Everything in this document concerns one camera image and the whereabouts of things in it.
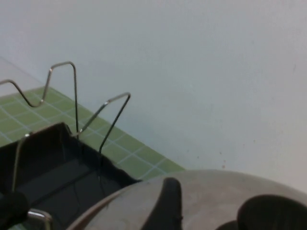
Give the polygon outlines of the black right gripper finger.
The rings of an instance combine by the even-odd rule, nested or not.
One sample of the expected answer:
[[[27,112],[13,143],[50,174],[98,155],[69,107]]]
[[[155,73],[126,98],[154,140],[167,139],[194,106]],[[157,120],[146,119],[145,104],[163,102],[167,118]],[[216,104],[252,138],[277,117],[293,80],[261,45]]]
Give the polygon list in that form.
[[[143,229],[181,230],[182,220],[181,184],[176,178],[165,178],[159,197],[145,221]]]

